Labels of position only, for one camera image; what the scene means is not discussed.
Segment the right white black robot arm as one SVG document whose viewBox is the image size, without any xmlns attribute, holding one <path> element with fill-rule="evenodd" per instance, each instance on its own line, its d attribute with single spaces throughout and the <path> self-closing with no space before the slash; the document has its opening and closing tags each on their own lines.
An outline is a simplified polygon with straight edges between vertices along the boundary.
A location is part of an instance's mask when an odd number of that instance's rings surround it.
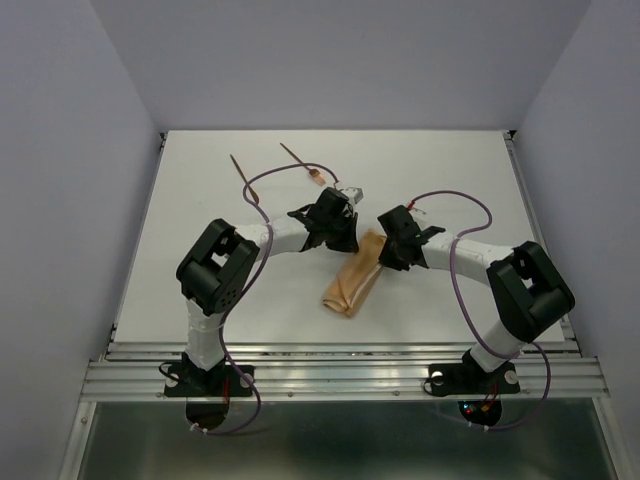
<svg viewBox="0 0 640 480">
<path fill-rule="evenodd" d="M 423 388 L 429 395 L 515 394 L 520 386 L 513 364 L 575 306 L 575 297 L 545 250 L 526 241 L 505 247 L 428 226 L 416 209 L 397 206 L 378 218 L 386 240 L 380 263 L 397 271 L 413 266 L 443 270 L 489 287 L 498 312 L 485 333 L 473 328 L 475 345 L 457 363 L 431 364 Z"/>
</svg>

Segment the copper fork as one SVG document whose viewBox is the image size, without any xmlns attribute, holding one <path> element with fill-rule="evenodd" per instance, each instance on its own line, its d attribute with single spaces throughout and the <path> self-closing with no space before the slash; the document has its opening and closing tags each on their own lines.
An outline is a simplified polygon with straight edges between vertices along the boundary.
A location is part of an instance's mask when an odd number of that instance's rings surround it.
<svg viewBox="0 0 640 480">
<path fill-rule="evenodd" d="M 297 155 L 291 148 L 289 148 L 283 142 L 280 142 L 279 145 L 293 160 L 295 160 L 299 165 L 301 165 L 306 170 L 308 177 L 315 184 L 317 184 L 320 187 L 324 187 L 327 185 L 326 179 L 318 167 L 303 161 L 299 155 Z"/>
</svg>

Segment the copper knife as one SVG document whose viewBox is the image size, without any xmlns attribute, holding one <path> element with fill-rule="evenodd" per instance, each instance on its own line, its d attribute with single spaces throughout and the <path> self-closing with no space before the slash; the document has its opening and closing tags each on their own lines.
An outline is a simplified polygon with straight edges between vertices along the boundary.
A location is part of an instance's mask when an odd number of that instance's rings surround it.
<svg viewBox="0 0 640 480">
<path fill-rule="evenodd" d="M 239 174 L 240 178 L 242 179 L 244 186 L 247 188 L 247 191 L 252 199 L 252 201 L 258 205 L 260 203 L 260 198 L 258 196 L 258 194 L 256 193 L 256 191 L 252 188 L 252 186 L 249 184 L 248 178 L 246 177 L 244 171 L 242 170 L 241 166 L 239 165 L 238 161 L 236 160 L 236 158 L 234 157 L 233 154 L 230 154 L 230 159 L 237 171 L 237 173 Z"/>
</svg>

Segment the peach satin napkin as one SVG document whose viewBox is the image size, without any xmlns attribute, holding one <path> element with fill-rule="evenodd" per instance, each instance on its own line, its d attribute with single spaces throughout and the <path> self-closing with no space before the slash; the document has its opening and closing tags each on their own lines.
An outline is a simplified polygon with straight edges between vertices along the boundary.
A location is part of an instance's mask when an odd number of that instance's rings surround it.
<svg viewBox="0 0 640 480">
<path fill-rule="evenodd" d="M 379 256 L 385 242 L 386 237 L 374 229 L 363 234 L 359 251 L 343 263 L 325 291 L 322 297 L 325 308 L 346 318 L 359 312 L 383 270 Z"/>
</svg>

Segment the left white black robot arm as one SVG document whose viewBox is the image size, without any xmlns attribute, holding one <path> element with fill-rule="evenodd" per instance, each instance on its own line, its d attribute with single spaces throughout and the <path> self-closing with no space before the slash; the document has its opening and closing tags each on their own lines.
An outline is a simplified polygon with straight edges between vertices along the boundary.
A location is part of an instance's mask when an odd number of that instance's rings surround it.
<svg viewBox="0 0 640 480">
<path fill-rule="evenodd" d="M 176 271 L 189 315 L 187 346 L 167 377 L 189 395 L 212 396 L 232 369 L 226 364 L 220 332 L 223 318 L 239 302 L 256 262 L 324 245 L 356 253 L 360 188 L 325 188 L 318 199 L 262 224 L 233 226 L 212 221 Z"/>
</svg>

